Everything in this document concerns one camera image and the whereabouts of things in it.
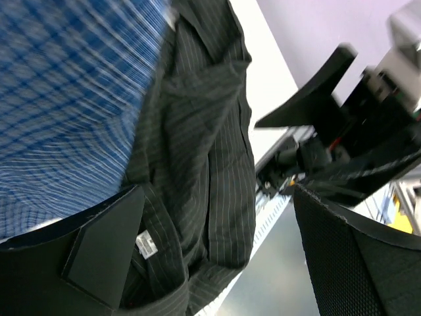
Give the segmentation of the black pinstriped shirt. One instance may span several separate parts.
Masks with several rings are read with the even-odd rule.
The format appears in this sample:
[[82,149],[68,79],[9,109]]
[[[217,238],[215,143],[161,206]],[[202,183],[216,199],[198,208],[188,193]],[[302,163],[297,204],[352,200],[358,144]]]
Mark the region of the black pinstriped shirt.
[[255,162],[246,70],[229,1],[174,1],[123,184],[145,206],[120,315],[194,315],[249,263]]

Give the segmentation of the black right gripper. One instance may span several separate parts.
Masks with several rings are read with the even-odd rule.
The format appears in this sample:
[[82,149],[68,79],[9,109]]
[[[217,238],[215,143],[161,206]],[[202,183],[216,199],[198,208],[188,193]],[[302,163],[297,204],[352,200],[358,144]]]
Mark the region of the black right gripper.
[[319,71],[257,128],[313,126],[331,162],[308,167],[300,184],[319,196],[355,206],[420,162],[420,120],[386,71],[366,68],[343,105],[332,92],[355,60],[336,47]]

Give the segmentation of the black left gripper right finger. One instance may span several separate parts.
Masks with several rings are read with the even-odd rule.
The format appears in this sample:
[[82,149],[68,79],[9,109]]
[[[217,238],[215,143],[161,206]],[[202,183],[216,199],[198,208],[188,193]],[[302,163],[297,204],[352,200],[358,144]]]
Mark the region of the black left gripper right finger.
[[419,315],[420,237],[322,199],[293,204],[321,315]]

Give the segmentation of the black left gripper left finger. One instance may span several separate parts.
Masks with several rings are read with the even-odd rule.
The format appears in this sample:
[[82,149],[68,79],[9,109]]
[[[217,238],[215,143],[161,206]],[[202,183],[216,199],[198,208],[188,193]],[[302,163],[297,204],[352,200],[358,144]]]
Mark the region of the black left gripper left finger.
[[143,214],[141,186],[1,243],[2,315],[114,315]]

